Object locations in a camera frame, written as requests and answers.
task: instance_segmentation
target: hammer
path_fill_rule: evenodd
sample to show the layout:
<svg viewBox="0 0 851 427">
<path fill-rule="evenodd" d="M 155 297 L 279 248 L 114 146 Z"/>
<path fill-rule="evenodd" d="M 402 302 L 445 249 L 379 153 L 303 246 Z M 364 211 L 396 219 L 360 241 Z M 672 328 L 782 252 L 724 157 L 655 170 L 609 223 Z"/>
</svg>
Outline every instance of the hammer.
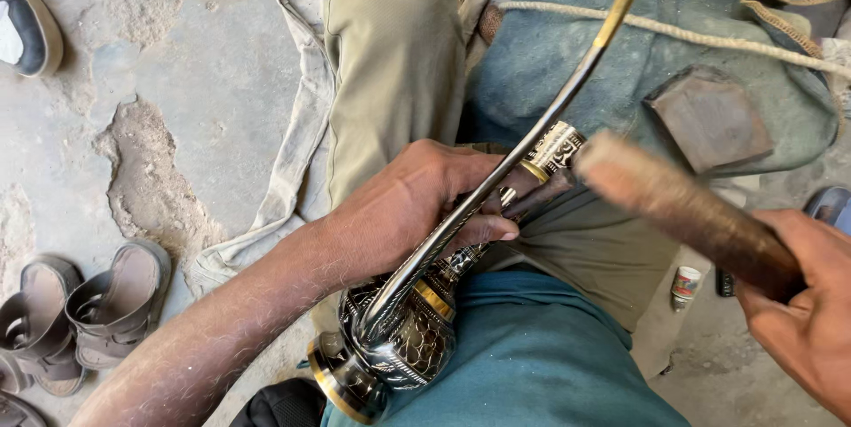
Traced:
<svg viewBox="0 0 851 427">
<path fill-rule="evenodd" d="M 607 131 L 583 145 L 574 173 L 606 201 L 648 219 L 767 298 L 786 303 L 807 288 L 797 259 L 771 227 Z"/>
</svg>

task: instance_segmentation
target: brown sandal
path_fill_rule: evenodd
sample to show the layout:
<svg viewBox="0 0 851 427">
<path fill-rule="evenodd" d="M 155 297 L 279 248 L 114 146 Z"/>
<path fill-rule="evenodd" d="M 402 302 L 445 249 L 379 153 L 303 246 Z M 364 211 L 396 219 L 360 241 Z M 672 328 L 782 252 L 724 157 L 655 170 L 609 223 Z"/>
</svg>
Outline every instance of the brown sandal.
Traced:
<svg viewBox="0 0 851 427">
<path fill-rule="evenodd" d="M 171 261 L 159 245 L 132 239 L 112 267 L 85 281 L 66 303 L 78 329 L 77 360 L 95 370 L 117 366 L 156 329 Z"/>
<path fill-rule="evenodd" d="M 0 349 L 54 396 L 74 394 L 86 375 L 75 359 L 73 330 L 63 309 L 79 285 L 80 275 L 68 262 L 39 256 L 21 271 L 20 292 L 0 307 Z"/>
</svg>

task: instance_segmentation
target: dusty floor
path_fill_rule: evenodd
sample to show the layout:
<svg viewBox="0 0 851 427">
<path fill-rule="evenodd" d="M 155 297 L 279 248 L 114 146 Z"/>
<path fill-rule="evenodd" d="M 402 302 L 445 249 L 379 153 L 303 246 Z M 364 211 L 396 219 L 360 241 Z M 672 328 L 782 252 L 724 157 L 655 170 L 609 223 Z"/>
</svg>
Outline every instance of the dusty floor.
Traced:
<svg viewBox="0 0 851 427">
<path fill-rule="evenodd" d="M 275 0 L 45 0 L 66 35 L 57 75 L 0 68 L 0 287 L 21 262 L 56 253 L 89 277 L 125 236 L 158 239 L 177 263 L 251 223 L 299 77 Z M 794 173 L 763 176 L 751 206 L 800 206 L 829 181 L 851 184 L 846 137 Z M 650 381 L 700 425 L 838 425 L 746 334 L 712 276 L 690 310 L 675 370 Z M 178 274 L 166 312 L 190 301 Z M 265 356 L 292 375 L 311 335 L 302 320 Z M 72 398 L 24 397 L 65 424 L 104 374 Z M 259 385 L 241 380 L 210 425 L 227 425 Z"/>
</svg>

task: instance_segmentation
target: hand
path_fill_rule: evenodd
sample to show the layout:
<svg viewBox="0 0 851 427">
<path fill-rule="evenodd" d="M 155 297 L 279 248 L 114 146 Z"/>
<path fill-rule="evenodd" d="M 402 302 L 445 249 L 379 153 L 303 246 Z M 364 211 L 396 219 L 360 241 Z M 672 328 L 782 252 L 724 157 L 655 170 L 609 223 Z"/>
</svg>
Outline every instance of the hand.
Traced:
<svg viewBox="0 0 851 427">
<path fill-rule="evenodd" d="M 473 191 L 502 158 L 432 140 L 406 146 L 321 220 L 328 238 L 345 253 L 346 278 L 361 280 L 398 268 L 452 210 L 458 195 Z M 444 252 L 514 239 L 518 233 L 501 215 L 476 214 Z"/>
<path fill-rule="evenodd" d="M 737 282 L 753 337 L 822 406 L 851 423 L 851 237 L 793 210 L 754 212 L 801 263 L 789 305 Z"/>
</svg>

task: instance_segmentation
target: brass hookah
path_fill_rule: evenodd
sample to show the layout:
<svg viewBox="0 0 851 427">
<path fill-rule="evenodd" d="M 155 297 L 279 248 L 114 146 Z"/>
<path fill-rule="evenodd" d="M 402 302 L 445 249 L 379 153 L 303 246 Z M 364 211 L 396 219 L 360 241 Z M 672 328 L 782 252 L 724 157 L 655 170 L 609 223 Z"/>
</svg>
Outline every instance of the brass hookah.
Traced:
<svg viewBox="0 0 851 427">
<path fill-rule="evenodd" d="M 523 207 L 534 204 L 529 200 L 573 186 L 570 160 L 585 138 L 558 117 L 599 62 L 632 1 L 614 0 L 593 44 L 555 100 L 478 188 L 399 269 L 346 290 L 338 310 L 340 329 L 319 334 L 307 346 L 314 378 L 335 407 L 350 418 L 374 423 L 384 412 L 391 389 L 418 389 L 446 367 L 455 351 L 455 287 L 492 243 L 463 247 L 445 259 L 436 257 L 488 196 L 498 189 L 503 215 L 514 212 L 509 217 L 519 220 Z M 535 175 L 541 185 L 522 199 L 513 188 L 500 188 L 517 165 Z"/>
</svg>

